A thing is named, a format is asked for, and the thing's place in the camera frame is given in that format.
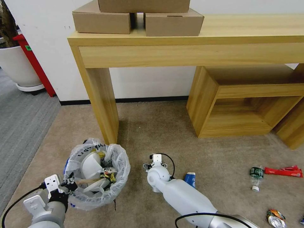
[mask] beige carpet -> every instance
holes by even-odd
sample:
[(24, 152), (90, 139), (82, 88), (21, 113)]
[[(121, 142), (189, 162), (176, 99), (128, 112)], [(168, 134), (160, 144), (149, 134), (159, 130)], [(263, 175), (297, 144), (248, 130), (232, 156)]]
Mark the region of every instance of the beige carpet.
[[(240, 214), (260, 227), (270, 227), (267, 209), (287, 218), (288, 227), (303, 227), (302, 178), (266, 175), (259, 193), (253, 192), (248, 171), (252, 166), (304, 168), (303, 151), (289, 150), (274, 134), (265, 136), (197, 139), (186, 111), (186, 102), (118, 104), (118, 143), (131, 163), (128, 182), (114, 204), (85, 212), (69, 208), (66, 228), (175, 227), (178, 213), (160, 193), (152, 192), (142, 169), (151, 153), (168, 153), (176, 164), (176, 178), (196, 172), (197, 189), (223, 213)], [(71, 149), (88, 137), (101, 138), (91, 106), (64, 106), (20, 182), (13, 200), (62, 170)], [(30, 214), (19, 203), (7, 217), (7, 228), (28, 227)], [(193, 227), (181, 222), (180, 227)]]

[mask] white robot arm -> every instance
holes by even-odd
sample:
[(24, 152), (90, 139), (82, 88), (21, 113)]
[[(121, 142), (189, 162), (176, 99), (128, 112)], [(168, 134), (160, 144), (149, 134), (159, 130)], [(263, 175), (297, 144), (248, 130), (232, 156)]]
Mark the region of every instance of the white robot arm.
[(152, 164), (144, 164), (148, 183), (188, 222), (202, 228), (258, 228), (239, 215), (219, 213), (202, 193), (183, 180), (172, 179), (161, 154), (152, 155), (152, 159)]
[[(219, 213), (202, 193), (183, 180), (172, 178), (167, 165), (162, 163), (161, 154), (154, 154), (152, 159), (151, 164), (144, 164), (148, 173), (148, 183), (154, 192), (162, 192), (164, 199), (182, 215), (175, 220), (176, 227), (179, 219), (186, 218), (188, 222), (201, 228), (259, 228), (239, 215)], [(29, 228), (63, 228), (69, 194), (77, 189), (73, 174), (64, 183), (61, 183), (57, 175), (47, 177), (39, 188), (43, 190), (39, 190), (33, 197), (23, 202), (33, 215), (32, 225)], [(22, 197), (5, 212), (2, 218), (3, 228), (5, 228), (7, 213), (21, 199)]]

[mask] white planter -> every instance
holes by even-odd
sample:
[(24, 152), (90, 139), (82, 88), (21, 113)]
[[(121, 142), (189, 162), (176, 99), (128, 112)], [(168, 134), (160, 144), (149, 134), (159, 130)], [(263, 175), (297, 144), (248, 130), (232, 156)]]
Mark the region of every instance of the white planter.
[(20, 46), (0, 49), (0, 67), (19, 90), (36, 91), (44, 88)]

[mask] gray carpet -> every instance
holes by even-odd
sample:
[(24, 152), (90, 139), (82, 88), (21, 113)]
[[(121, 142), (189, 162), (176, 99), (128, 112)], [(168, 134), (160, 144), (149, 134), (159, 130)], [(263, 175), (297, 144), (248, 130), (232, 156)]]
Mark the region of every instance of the gray carpet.
[(32, 161), (60, 108), (47, 92), (17, 89), (0, 69), (0, 213)]

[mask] cardboard box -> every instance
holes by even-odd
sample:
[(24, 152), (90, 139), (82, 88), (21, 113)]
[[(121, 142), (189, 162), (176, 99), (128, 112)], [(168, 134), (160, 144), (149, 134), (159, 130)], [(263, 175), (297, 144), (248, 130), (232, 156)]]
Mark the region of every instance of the cardboard box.
[(98, 0), (74, 10), (72, 15), (79, 33), (129, 34), (136, 21), (136, 14), (100, 12)]
[(98, 0), (101, 12), (186, 13), (190, 0)]
[(204, 16), (189, 9), (187, 13), (146, 13), (146, 36), (198, 36)]

